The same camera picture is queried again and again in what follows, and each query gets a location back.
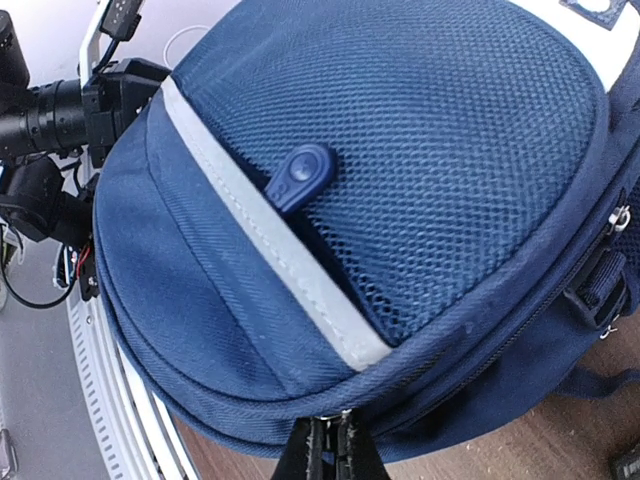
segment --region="navy blue bag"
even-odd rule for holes
[[[640,18],[563,3],[589,38]],[[169,408],[269,457],[366,425],[391,462],[639,379],[575,369],[640,295],[639,30],[616,72],[534,4],[244,0],[191,51],[95,203]]]

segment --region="blue plastic clip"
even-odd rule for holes
[[[287,155],[264,193],[282,216],[287,216],[324,190],[336,169],[336,157],[327,147],[302,145]]]

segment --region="brown table surface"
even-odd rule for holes
[[[620,319],[584,364],[611,375],[640,368],[640,314]],[[269,480],[275,462],[234,453],[179,424],[205,480]],[[389,465],[394,480],[610,478],[608,459],[640,440],[640,386],[590,402],[558,396],[511,424],[440,452]]]

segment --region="seam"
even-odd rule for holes
[[[166,102],[166,108],[169,109],[171,108],[173,110],[173,112],[176,115],[180,115],[180,113],[172,108],[169,105],[169,102]],[[235,205],[235,207],[240,211],[240,213],[242,214],[243,218],[248,222],[249,226],[251,227],[251,229],[256,233],[256,235],[258,235],[258,238],[260,238],[260,240],[262,241],[263,245],[265,247],[267,247],[267,250],[271,253],[271,255],[273,255],[273,257],[277,260],[278,264],[285,269],[285,271],[289,274],[289,276],[295,280],[296,285],[298,286],[298,288],[300,289],[300,291],[303,293],[303,295],[305,296],[305,298],[307,300],[309,300],[311,302],[311,304],[313,305],[313,307],[316,309],[316,311],[320,314],[320,316],[322,317],[322,319],[327,323],[327,325],[329,325],[329,327],[331,328],[331,330],[333,331],[333,333],[336,335],[338,341],[340,342],[340,344],[344,347],[344,350],[346,353],[348,353],[354,360],[356,360],[358,363],[364,365],[365,362],[362,360],[362,357],[357,353],[352,351],[351,349],[347,348],[347,345],[345,343],[345,338],[344,338],[344,334],[342,333],[342,331],[340,330],[339,327],[337,327],[329,318],[327,312],[320,306],[320,304],[315,300],[315,298],[312,297],[312,295],[309,293],[309,291],[302,286],[301,284],[301,279],[298,278],[295,273],[293,272],[293,270],[291,269],[291,267],[287,264],[287,262],[285,262],[281,255],[279,254],[279,252],[276,250],[276,248],[271,244],[271,242],[269,241],[269,239],[266,237],[266,235],[262,232],[262,230],[260,229],[260,227],[258,227],[255,223],[255,221],[253,220],[253,218],[249,215],[249,213],[247,212],[247,210],[244,208],[244,206],[242,206],[242,204],[238,201],[238,199],[233,195],[233,193],[231,192],[231,190],[227,187],[226,183],[224,182],[224,180],[222,179],[222,177],[220,177],[220,175],[218,175],[215,171],[215,166],[213,165],[213,163],[211,163],[211,161],[209,160],[209,158],[207,157],[207,155],[205,154],[205,152],[202,150],[202,148],[200,148],[200,145],[198,143],[198,141],[196,140],[196,138],[191,134],[191,131],[188,128],[188,122],[183,122],[183,128],[185,133],[189,136],[189,139],[191,140],[191,145],[193,145],[193,147],[198,150],[198,152],[200,153],[202,159],[204,162],[206,162],[207,166],[210,168],[211,174],[214,176],[214,178],[216,179],[216,181],[220,184],[220,187],[222,188],[222,190],[224,191],[224,193],[227,195],[227,197],[229,198],[229,200],[231,200],[233,202],[233,204]]]
[[[200,267],[200,270],[202,271],[203,275],[206,277],[207,281],[209,282],[209,285],[211,285],[211,287],[213,288],[213,290],[218,294],[218,296],[220,297],[221,302],[223,303],[225,309],[227,310],[227,313],[229,315],[229,317],[235,322],[235,324],[238,326],[238,328],[242,331],[242,333],[244,334],[245,338],[247,339],[249,345],[251,345],[251,348],[253,349],[253,351],[258,355],[258,357],[260,357],[260,359],[262,359],[262,361],[265,363],[265,365],[269,368],[269,371],[271,372],[271,374],[274,376],[274,378],[276,379],[276,381],[278,382],[278,384],[280,385],[280,387],[287,392],[287,394],[290,394],[289,389],[285,387],[285,385],[282,383],[282,380],[280,379],[280,377],[276,374],[275,370],[273,369],[273,367],[269,364],[269,362],[267,361],[267,359],[262,355],[262,353],[256,348],[256,346],[253,344],[253,342],[251,341],[251,337],[247,334],[247,331],[244,329],[244,327],[242,326],[242,324],[238,321],[238,319],[235,317],[235,315],[233,314],[232,310],[229,308],[229,305],[227,304],[226,300],[224,299],[224,297],[220,294],[220,292],[218,291],[218,288],[216,287],[216,285],[213,283],[213,281],[211,280],[211,278],[209,278],[209,275],[207,275],[207,271],[205,270],[204,266],[202,265],[202,263],[200,262],[200,259],[198,258],[198,256],[195,254],[195,252],[193,251],[193,249],[191,248],[190,243],[187,241],[186,237],[184,236],[184,234],[182,233],[182,229],[180,228],[180,225],[178,225],[178,223],[176,222],[175,217],[173,216],[173,212],[171,211],[171,209],[169,208],[169,206],[167,205],[167,202],[165,201],[164,197],[162,196],[162,194],[160,193],[160,188],[158,187],[158,184],[156,182],[156,178],[153,175],[153,172],[151,171],[151,165],[149,162],[149,154],[151,152],[151,150],[149,149],[149,143],[148,143],[148,132],[149,132],[149,128],[147,127],[146,132],[145,132],[145,143],[146,143],[146,151],[147,151],[147,165],[146,165],[146,170],[147,173],[149,174],[149,178],[151,179],[151,183],[153,184],[153,187],[155,188],[158,197],[160,198],[160,200],[162,201],[162,205],[164,206],[164,208],[167,210],[167,212],[169,212],[169,216],[171,217],[171,222],[174,224],[174,226],[176,227],[176,230],[178,232],[180,232],[180,236],[182,237],[182,240],[184,241],[185,245],[187,246],[187,248],[189,249],[189,253],[191,253],[191,256],[194,258],[195,262],[198,264],[198,267]]]

